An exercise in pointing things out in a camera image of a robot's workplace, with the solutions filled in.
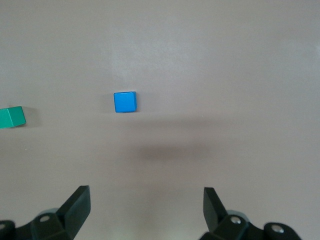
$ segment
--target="blue block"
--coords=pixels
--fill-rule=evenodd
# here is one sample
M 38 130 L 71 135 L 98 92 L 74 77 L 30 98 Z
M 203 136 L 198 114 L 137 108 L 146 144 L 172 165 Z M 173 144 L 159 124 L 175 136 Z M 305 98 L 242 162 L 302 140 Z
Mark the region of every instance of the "blue block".
M 116 92 L 113 94 L 116 113 L 132 113 L 137 110 L 135 91 Z

